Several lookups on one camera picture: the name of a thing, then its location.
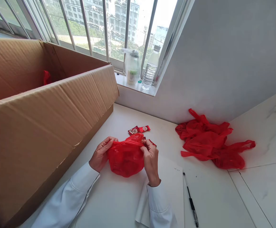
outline white shirt cuff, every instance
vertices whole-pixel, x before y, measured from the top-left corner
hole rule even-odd
[[[162,181],[157,187],[147,185],[147,192],[150,209],[152,211],[161,213],[168,208],[169,203],[166,198]]]
[[[87,162],[71,177],[70,182],[77,190],[87,192],[99,175]]]

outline window sill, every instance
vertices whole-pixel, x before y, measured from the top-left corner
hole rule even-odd
[[[115,72],[115,76],[116,76],[117,84],[120,86],[127,87],[129,89],[136,90],[138,92],[145,93],[153,97],[156,95],[157,90],[156,90],[156,87],[153,85],[150,87],[149,90],[144,90],[142,89],[142,83],[136,83],[135,85],[130,85],[130,84],[127,84],[125,75],[122,75],[122,74],[117,75],[117,73]]]

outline paper sheet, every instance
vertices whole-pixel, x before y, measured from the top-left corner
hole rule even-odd
[[[167,198],[175,213],[178,227],[184,228],[184,201],[183,201],[183,174],[182,167],[173,161],[159,156],[158,173],[164,183]],[[135,220],[146,227],[150,227],[150,208],[148,204],[148,193],[145,180],[142,188]]]

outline white wall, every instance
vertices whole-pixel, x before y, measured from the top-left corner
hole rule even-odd
[[[155,97],[116,103],[180,123],[230,121],[276,94],[276,0],[196,0]]]

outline plastic bottle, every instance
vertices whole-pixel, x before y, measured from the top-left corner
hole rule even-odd
[[[161,48],[160,46],[155,45],[153,53],[148,58],[143,80],[142,80],[142,89],[144,90],[149,90],[153,82],[153,79],[158,67],[158,63],[159,63],[160,48]]]
[[[125,75],[127,83],[135,85],[140,79],[141,65],[139,60],[139,52],[137,50],[121,49],[122,53],[126,53],[125,56]]]

